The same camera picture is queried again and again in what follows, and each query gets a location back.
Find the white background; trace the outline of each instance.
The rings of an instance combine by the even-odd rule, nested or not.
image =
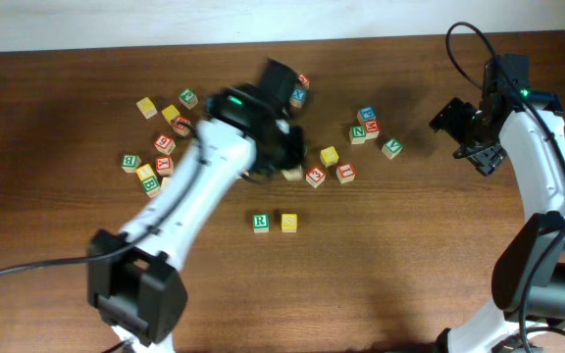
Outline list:
[[[565,0],[0,0],[0,51],[565,29]]]

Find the toy block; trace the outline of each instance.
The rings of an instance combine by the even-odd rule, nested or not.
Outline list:
[[[309,173],[306,174],[306,181],[313,187],[318,187],[326,179],[326,173],[318,167],[313,167]]]
[[[176,148],[176,144],[171,137],[165,133],[161,133],[156,139],[156,142],[154,142],[154,147],[156,147],[159,152],[169,156],[174,148]]]
[[[281,170],[281,173],[287,181],[298,181],[302,180],[302,177],[304,177],[302,166],[297,166],[290,170]]]
[[[383,152],[389,159],[393,159],[393,157],[397,156],[400,151],[402,151],[402,143],[395,138],[386,142],[383,149],[381,149],[381,152]]]
[[[136,174],[138,175],[138,179],[141,181],[144,181],[149,177],[155,176],[154,170],[152,170],[152,167],[150,167],[149,164],[138,167],[136,169]]]
[[[282,214],[281,228],[282,228],[282,232],[297,232],[298,215]]]
[[[304,101],[306,100],[306,89],[295,87],[293,92],[291,92],[291,99],[289,103],[295,108],[302,108]]]
[[[145,193],[149,197],[154,197],[161,192],[161,185],[158,183],[156,176],[151,176],[146,180],[143,180],[141,185],[143,185],[143,190],[145,190]]]
[[[161,113],[163,113],[163,117],[165,117],[165,120],[169,124],[172,123],[173,119],[180,116],[180,112],[178,111],[178,109],[176,109],[176,107],[173,104],[171,106],[163,109],[163,111]]]
[[[122,168],[126,173],[136,172],[136,168],[138,168],[140,164],[141,159],[138,158],[137,155],[124,155],[124,159],[122,160]]]
[[[186,109],[191,110],[197,104],[197,96],[187,88],[180,94],[180,102]]]
[[[246,177],[250,177],[250,172],[249,171],[243,171],[241,174],[238,174],[236,176],[234,176],[235,179],[240,179],[243,178],[241,176],[246,176]]]
[[[170,177],[168,176],[163,177],[163,181],[161,181],[161,191],[165,190],[167,185],[169,185],[170,181],[172,181]]]
[[[300,74],[298,75],[298,80],[300,81],[300,84],[298,85],[300,88],[309,89],[309,84],[311,83],[309,78],[307,78],[304,74]]]
[[[145,119],[150,119],[158,113],[156,107],[154,107],[154,103],[152,103],[151,99],[148,97],[136,102],[136,107],[138,107],[138,110],[143,113],[143,117],[145,117]]]
[[[357,113],[357,119],[359,120],[359,123],[361,125],[376,118],[377,114],[374,112],[374,109],[372,107],[361,108],[359,109],[359,113]]]
[[[270,218],[266,214],[252,216],[252,227],[254,232],[270,231]]]
[[[191,124],[191,121],[182,116],[172,120],[172,129],[174,130],[174,132],[182,137],[186,137],[189,134],[190,128],[179,123]]]
[[[174,173],[172,157],[156,157],[156,173],[163,177],[172,175]]]
[[[352,167],[352,163],[346,163],[337,166],[337,178],[341,183],[347,183],[349,181],[353,181],[354,176],[356,175],[357,173],[354,170],[354,167]]]
[[[377,123],[376,120],[367,121],[363,123],[363,127],[365,128],[366,139],[377,138],[379,136],[379,133],[381,132],[379,123]]]
[[[322,164],[324,164],[327,168],[339,162],[339,156],[333,146],[320,151],[320,161],[322,161]]]
[[[350,143],[360,144],[365,142],[366,133],[362,126],[353,126],[350,128]]]

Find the wood surface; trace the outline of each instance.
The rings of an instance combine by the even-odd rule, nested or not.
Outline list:
[[[494,34],[499,52],[531,56],[533,87],[565,108],[565,31]],[[453,40],[463,68],[480,77],[488,58],[473,35]],[[309,165],[333,145],[354,181],[334,167],[314,189],[282,175],[239,180],[195,241],[181,274],[189,293],[176,327],[183,351],[343,351],[430,342],[462,324],[490,296],[493,265],[524,223],[511,163],[480,176],[451,154],[456,143],[428,127],[454,96],[477,89],[447,59],[443,36],[273,44],[202,45],[0,54],[0,267],[85,253],[99,228],[117,231],[149,201],[120,167],[159,153],[159,112],[186,87],[204,98],[253,81],[267,57],[311,79],[297,123]],[[351,146],[356,111],[375,107],[377,140]],[[392,161],[381,143],[397,137]],[[174,158],[186,146],[177,142]],[[271,231],[254,234],[252,215]],[[280,231],[296,213],[297,233]],[[85,299],[85,266],[0,278],[0,352],[99,352],[117,337]],[[565,340],[538,340],[564,351]]]

